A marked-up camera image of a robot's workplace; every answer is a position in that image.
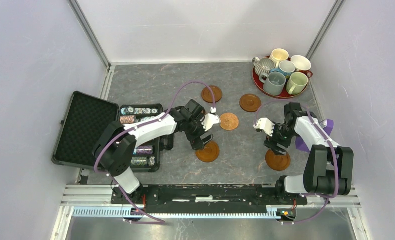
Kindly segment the woven light brown coaster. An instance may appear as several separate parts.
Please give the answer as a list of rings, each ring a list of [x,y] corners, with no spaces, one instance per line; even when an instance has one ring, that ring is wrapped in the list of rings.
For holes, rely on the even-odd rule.
[[[220,126],[226,131],[232,131],[239,127],[240,120],[238,116],[231,112],[226,112],[220,116]]]

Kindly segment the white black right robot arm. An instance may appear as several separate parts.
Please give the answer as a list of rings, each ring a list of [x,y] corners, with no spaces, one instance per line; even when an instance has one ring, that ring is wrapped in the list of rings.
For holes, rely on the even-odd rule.
[[[287,154],[293,138],[302,139],[309,149],[303,174],[277,180],[274,198],[278,203],[289,203],[295,194],[335,198],[351,192],[354,151],[335,142],[316,115],[304,110],[300,103],[284,106],[283,123],[262,117],[255,120],[253,127],[267,135],[264,145],[277,156]]]

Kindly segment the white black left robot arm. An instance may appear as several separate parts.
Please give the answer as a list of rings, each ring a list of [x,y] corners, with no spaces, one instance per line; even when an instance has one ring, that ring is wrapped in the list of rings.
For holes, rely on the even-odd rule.
[[[123,197],[136,204],[143,197],[141,183],[131,168],[137,147],[163,136],[184,133],[194,151],[203,150],[214,138],[212,134],[206,134],[220,123],[216,108],[204,113],[204,107],[193,99],[143,122],[125,125],[111,122],[92,150],[96,158],[94,169],[98,171],[102,166],[123,191]]]

